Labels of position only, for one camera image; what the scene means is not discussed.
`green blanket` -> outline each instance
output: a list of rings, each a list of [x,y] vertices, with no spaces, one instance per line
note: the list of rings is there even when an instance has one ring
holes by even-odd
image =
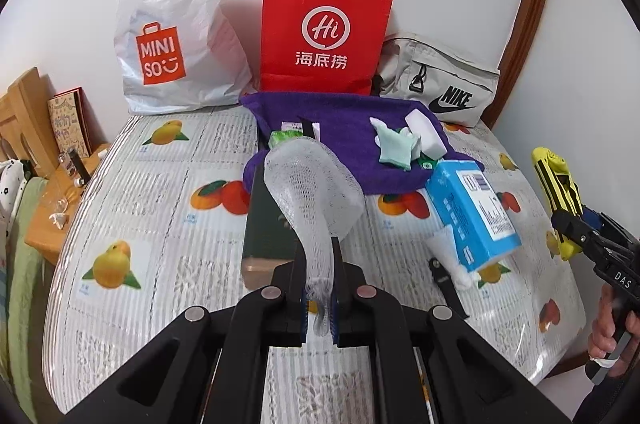
[[[40,423],[60,415],[42,377],[42,337],[53,266],[25,244],[24,234],[46,184],[38,177],[27,184],[8,245],[10,377],[22,410]]]

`pillow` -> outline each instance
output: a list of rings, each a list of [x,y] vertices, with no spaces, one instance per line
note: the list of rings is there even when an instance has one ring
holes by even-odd
[[[19,197],[26,186],[24,166],[20,160],[7,160],[0,163],[0,214],[7,220],[6,229],[11,230],[14,224]]]

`red paper bag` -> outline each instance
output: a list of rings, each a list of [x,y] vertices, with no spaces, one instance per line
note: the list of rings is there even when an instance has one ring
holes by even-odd
[[[260,89],[368,95],[393,0],[263,0]]]

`white eraser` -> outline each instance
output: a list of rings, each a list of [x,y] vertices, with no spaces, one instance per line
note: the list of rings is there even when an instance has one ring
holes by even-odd
[[[444,142],[431,121],[418,109],[404,117],[407,126],[414,135],[420,136],[420,151],[431,160],[439,160],[447,154]]]

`human hand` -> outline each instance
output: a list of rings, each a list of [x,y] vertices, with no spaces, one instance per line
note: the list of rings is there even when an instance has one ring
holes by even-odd
[[[605,283],[600,295],[598,316],[591,324],[591,333],[587,344],[589,355],[594,359],[604,359],[605,354],[610,354],[616,348],[616,341],[612,337],[616,331],[612,314],[613,299],[613,287]],[[629,312],[626,317],[626,330],[631,334],[631,340],[620,354],[616,364],[609,370],[607,374],[609,377],[619,377],[626,372],[640,343],[640,318],[634,312]]]

